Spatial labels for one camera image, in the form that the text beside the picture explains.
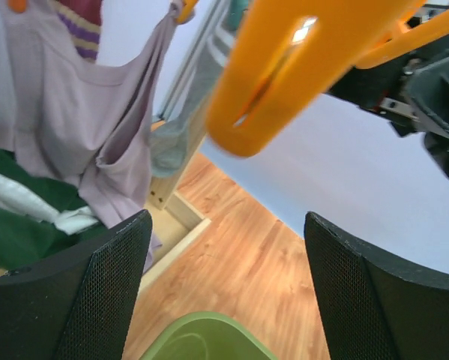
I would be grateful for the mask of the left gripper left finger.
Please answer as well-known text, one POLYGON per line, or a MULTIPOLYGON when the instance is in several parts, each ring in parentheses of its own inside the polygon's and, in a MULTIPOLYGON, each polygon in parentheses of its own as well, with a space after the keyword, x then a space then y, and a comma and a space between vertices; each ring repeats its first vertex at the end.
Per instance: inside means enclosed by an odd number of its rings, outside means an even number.
POLYGON ((0 276, 0 359, 121 359, 151 231, 142 210, 0 276))

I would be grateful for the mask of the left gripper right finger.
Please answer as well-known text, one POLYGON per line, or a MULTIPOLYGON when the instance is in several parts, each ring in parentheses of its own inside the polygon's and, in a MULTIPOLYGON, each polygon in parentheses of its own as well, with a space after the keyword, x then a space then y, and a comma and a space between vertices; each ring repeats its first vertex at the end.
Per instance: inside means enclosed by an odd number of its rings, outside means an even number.
POLYGON ((449 359, 449 274, 312 211, 304 242, 332 359, 449 359))

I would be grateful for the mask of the dark green sock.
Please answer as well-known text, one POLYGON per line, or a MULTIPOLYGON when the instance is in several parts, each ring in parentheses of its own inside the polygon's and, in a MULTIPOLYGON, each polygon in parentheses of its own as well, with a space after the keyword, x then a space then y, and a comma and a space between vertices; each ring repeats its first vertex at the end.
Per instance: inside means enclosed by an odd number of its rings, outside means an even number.
POLYGON ((0 269, 30 265, 104 232, 73 185, 32 176, 0 149, 0 269))

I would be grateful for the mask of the pink sock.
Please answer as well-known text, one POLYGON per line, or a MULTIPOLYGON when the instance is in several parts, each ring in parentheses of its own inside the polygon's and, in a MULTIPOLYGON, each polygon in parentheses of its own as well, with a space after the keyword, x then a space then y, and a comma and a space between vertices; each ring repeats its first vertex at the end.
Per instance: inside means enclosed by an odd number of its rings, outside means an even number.
POLYGON ((139 212, 151 182, 157 78, 175 33, 170 5, 118 67, 83 59, 50 1, 0 1, 0 149, 30 175, 73 185, 109 229, 139 212))

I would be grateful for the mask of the maroon purple striped sock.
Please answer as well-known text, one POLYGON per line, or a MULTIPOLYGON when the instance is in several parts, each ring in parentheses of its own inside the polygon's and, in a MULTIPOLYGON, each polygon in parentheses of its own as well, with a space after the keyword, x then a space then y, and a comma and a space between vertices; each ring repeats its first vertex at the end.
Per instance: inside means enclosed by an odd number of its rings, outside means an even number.
POLYGON ((59 19, 67 26, 78 54, 95 63, 100 45, 101 0, 58 0, 52 4, 59 19))

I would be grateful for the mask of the teal clothes clip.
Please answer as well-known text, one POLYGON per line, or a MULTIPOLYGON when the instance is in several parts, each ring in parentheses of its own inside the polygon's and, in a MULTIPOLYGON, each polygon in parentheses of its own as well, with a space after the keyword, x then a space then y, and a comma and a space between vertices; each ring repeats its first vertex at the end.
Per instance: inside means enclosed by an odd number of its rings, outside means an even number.
POLYGON ((236 32, 249 6, 249 0, 230 0, 227 15, 223 21, 224 29, 236 32))

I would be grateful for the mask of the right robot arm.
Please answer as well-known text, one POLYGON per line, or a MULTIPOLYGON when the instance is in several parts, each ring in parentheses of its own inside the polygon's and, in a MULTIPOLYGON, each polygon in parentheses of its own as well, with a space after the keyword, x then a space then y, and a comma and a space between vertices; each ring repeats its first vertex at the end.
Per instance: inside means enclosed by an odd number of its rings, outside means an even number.
POLYGON ((449 178, 449 34, 377 67, 354 67, 328 94, 388 120, 400 137, 423 133, 449 178))

